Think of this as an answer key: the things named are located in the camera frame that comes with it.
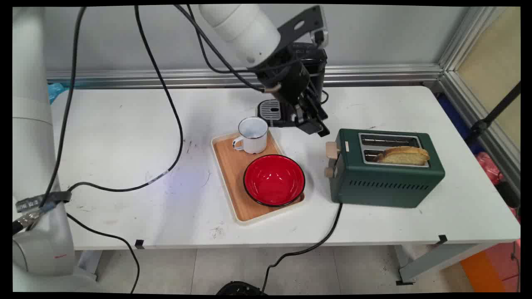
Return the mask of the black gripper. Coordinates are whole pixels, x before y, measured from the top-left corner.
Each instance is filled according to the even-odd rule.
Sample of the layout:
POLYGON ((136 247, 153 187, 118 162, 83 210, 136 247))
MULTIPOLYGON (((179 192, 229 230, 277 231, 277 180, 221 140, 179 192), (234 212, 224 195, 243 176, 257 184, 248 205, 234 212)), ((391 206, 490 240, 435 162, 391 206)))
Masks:
POLYGON ((281 50, 273 54, 254 67, 254 73, 268 89, 281 86, 272 95, 278 101, 294 108, 294 124, 298 129, 308 135, 318 134, 320 137, 330 134, 323 123, 328 116, 321 108, 318 90, 310 81, 303 63, 296 59, 293 50, 281 50))

